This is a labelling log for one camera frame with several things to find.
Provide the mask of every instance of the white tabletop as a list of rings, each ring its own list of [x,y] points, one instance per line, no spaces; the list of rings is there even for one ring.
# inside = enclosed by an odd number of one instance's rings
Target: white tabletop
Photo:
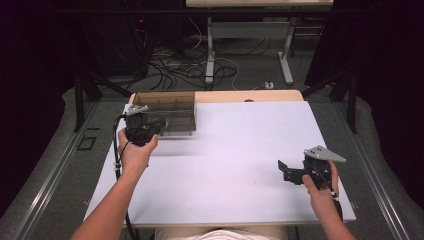
[[[333,0],[186,0],[187,7],[325,6]]]
[[[303,150],[325,146],[307,102],[196,108],[192,136],[160,138],[128,210],[135,226],[317,223],[305,187],[284,181],[277,164],[303,168]],[[111,147],[86,217],[116,181],[113,162]],[[339,186],[344,218],[355,220]]]

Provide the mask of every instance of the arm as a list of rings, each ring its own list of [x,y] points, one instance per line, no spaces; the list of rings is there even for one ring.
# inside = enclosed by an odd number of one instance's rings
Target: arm
[[[337,172],[336,165],[330,162],[331,168],[331,181],[334,190],[339,192],[338,180],[339,174]],[[325,234],[329,240],[332,239],[355,239],[352,233],[347,229],[342,220],[340,219],[336,207],[334,206],[333,197],[331,196],[330,190],[318,190],[315,187],[309,175],[302,177],[303,183],[308,189],[311,195],[311,205],[318,217],[318,220],[323,227]]]
[[[72,239],[118,239],[138,180],[147,168],[149,157],[158,144],[155,135],[144,147],[128,142],[123,130],[118,133],[122,175],[99,205],[78,228]]]

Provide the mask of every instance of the white table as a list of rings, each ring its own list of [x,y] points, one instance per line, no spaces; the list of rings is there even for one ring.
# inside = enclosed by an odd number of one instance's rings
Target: white table
[[[235,99],[244,93],[256,100],[258,94],[266,94],[254,92],[212,95]],[[222,98],[205,103],[206,95],[196,95],[203,103],[196,104],[197,130],[192,136],[160,138],[128,210],[134,226],[318,223],[305,187],[284,181],[277,164],[281,160],[291,168],[303,168],[303,150],[325,146],[308,103]],[[111,146],[86,216],[115,183],[113,163]],[[339,186],[344,219],[353,221],[356,217],[341,182]]]
[[[302,7],[316,8],[328,7],[333,0],[186,0],[187,7],[214,8],[214,7]],[[272,38],[284,39],[284,49],[278,52],[281,68],[286,84],[293,84],[287,56],[296,18],[289,22],[212,22],[208,18],[208,63],[206,67],[205,83],[213,83],[215,52],[213,50],[214,38]]]

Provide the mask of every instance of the handheld controller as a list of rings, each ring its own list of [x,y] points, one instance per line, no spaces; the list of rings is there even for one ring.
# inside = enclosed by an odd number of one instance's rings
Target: handheld controller
[[[304,154],[303,169],[288,168],[286,164],[278,160],[278,168],[284,173],[284,181],[301,185],[303,184],[302,176],[309,174],[315,186],[322,190],[327,183],[331,184],[331,171],[328,161],[346,162],[345,158],[321,146],[307,149]]]
[[[160,134],[167,127],[165,119],[159,118],[152,122],[148,122],[146,111],[147,106],[131,105],[125,117],[125,135],[128,141],[137,146],[144,146],[155,134]]]

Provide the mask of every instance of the finger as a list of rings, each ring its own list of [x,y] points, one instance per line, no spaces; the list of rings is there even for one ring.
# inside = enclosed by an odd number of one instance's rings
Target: finger
[[[336,164],[333,161],[330,162],[330,171],[331,171],[331,182],[333,188],[336,192],[339,191],[339,172],[337,170]]]
[[[305,187],[308,189],[308,192],[311,196],[314,196],[318,193],[318,188],[315,186],[314,181],[312,180],[311,176],[308,174],[305,174],[302,176],[303,184],[305,184]]]
[[[150,142],[148,142],[144,147],[152,152],[158,146],[158,138],[157,134],[153,135]]]
[[[118,132],[118,139],[119,139],[119,142],[120,143],[126,143],[126,142],[128,142],[127,135],[125,135],[125,128],[119,130],[119,132]]]

